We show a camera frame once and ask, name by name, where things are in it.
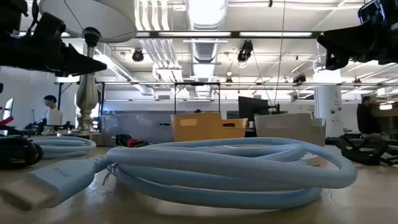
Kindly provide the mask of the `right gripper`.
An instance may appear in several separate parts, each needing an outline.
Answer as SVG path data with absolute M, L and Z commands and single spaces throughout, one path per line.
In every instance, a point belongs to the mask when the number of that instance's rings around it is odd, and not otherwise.
M 355 52 L 349 57 L 358 62 L 397 63 L 397 12 L 358 12 L 361 29 L 356 39 L 351 29 L 328 30 L 317 42 L 331 52 Z M 347 66 L 349 57 L 326 54 L 325 69 Z

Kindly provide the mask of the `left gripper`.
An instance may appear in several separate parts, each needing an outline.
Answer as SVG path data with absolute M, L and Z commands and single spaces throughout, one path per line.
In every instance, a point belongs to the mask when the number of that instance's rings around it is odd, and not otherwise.
M 61 38 L 65 29 L 61 19 L 47 12 L 42 14 L 35 31 L 23 36 L 1 26 L 1 65 L 58 76 L 80 76 L 107 69 L 105 63 L 80 54 L 72 44 L 66 46 Z

